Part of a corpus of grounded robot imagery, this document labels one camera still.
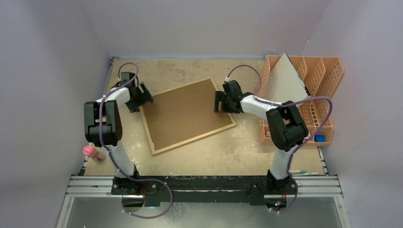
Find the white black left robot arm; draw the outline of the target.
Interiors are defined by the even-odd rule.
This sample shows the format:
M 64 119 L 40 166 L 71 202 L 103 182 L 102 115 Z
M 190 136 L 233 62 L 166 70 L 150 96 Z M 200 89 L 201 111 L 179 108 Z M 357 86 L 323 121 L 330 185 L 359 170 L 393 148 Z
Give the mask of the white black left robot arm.
M 102 149 L 115 169 L 114 185 L 129 194 L 137 194 L 146 180 L 141 179 L 124 149 L 119 109 L 127 106 L 130 112 L 136 112 L 140 106 L 152 101 L 144 83 L 138 81 L 137 73 L 122 72 L 110 92 L 96 101 L 84 103 L 85 138 L 92 144 L 95 157 L 97 148 Z

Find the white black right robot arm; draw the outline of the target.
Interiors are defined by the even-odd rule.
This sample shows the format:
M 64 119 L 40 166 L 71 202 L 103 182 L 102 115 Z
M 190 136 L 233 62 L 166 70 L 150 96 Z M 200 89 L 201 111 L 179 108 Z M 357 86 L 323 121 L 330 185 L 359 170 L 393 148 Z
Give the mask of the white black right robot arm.
M 275 155 L 268 170 L 267 188 L 279 193 L 290 182 L 292 154 L 308 136 L 308 128 L 292 101 L 277 103 L 258 99 L 253 93 L 242 92 L 236 80 L 223 84 L 223 91 L 214 94 L 214 111 L 231 114 L 253 114 L 267 121 Z

